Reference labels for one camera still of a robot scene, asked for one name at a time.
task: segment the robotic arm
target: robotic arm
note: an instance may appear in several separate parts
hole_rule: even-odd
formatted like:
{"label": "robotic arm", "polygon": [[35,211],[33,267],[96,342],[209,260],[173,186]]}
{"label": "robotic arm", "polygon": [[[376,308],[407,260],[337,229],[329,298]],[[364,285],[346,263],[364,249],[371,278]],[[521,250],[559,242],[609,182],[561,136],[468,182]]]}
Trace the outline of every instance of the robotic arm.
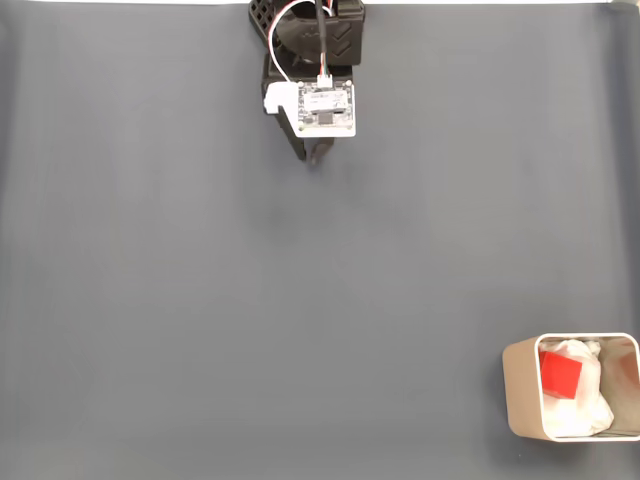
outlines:
{"label": "robotic arm", "polygon": [[[360,0],[252,0],[249,17],[269,53],[264,110],[298,158],[317,164],[337,137],[356,134],[353,65],[360,63]],[[313,144],[305,148],[305,139]]]}

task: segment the microchip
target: microchip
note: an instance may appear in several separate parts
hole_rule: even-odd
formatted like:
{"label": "microchip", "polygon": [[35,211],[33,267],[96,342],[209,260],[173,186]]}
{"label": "microchip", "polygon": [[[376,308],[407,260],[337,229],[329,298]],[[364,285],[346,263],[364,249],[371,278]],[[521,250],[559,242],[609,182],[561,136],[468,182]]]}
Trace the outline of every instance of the microchip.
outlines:
{"label": "microchip", "polygon": [[349,97],[344,90],[321,90],[304,94],[304,109],[307,112],[344,112]]}
{"label": "microchip", "polygon": [[331,125],[333,124],[333,113],[332,112],[324,112],[318,114],[318,124],[320,125]]}

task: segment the black mount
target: black mount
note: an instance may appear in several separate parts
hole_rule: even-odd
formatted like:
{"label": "black mount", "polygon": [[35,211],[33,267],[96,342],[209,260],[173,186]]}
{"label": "black mount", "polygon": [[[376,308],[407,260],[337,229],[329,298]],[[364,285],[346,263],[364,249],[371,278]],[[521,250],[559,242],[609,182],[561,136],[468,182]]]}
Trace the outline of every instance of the black mount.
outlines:
{"label": "black mount", "polygon": [[[249,3],[249,19],[267,48],[267,36],[273,19],[289,1],[251,0]],[[334,10],[337,14],[326,18],[327,63],[334,79],[353,80],[352,66],[360,64],[362,54],[364,5],[361,0],[334,0]],[[291,80],[316,79],[320,68],[320,41],[312,3],[297,5],[282,17],[274,34],[274,50],[278,62]],[[267,53],[262,69],[262,97],[270,83],[281,81],[283,77]],[[295,135],[284,111],[281,109],[275,116],[301,161],[315,165],[333,146],[333,138],[307,139],[313,143],[307,153],[305,141]]]}

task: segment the gray table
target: gray table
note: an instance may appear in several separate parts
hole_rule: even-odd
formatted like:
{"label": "gray table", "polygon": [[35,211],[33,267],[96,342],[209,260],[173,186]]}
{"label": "gray table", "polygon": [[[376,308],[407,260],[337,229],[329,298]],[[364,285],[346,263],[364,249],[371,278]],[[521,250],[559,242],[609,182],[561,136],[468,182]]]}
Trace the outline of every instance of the gray table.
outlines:
{"label": "gray table", "polygon": [[640,333],[631,7],[369,8],[310,171],[245,7],[12,2],[0,478],[637,478],[512,435],[500,361]]}

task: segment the connector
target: connector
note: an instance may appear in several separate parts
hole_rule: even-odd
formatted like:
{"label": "connector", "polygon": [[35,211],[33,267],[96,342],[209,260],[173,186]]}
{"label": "connector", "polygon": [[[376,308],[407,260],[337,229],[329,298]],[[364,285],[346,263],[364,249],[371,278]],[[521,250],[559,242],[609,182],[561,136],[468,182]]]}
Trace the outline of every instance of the connector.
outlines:
{"label": "connector", "polygon": [[333,88],[333,77],[331,75],[318,75],[318,88]]}

